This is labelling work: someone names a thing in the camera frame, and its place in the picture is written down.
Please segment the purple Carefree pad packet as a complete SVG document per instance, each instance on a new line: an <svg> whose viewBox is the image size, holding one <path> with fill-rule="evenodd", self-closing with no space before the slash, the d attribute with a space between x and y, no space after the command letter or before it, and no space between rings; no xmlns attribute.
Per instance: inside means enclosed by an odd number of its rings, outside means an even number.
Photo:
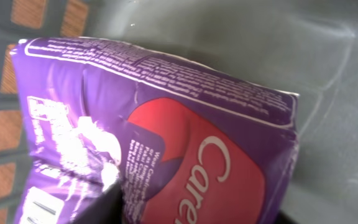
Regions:
<svg viewBox="0 0 358 224"><path fill-rule="evenodd" d="M120 181L121 223L273 223L298 95L126 42L10 51L32 167L15 223L70 223L80 182Z"/></svg>

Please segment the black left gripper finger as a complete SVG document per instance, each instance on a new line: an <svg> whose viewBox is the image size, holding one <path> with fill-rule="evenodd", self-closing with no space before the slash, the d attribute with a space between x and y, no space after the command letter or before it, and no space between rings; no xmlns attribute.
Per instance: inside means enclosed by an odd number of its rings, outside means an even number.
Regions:
<svg viewBox="0 0 358 224"><path fill-rule="evenodd" d="M117 181L103 190L96 182L80 182L79 193L74 196L70 223L121 223L122 190Z"/></svg>

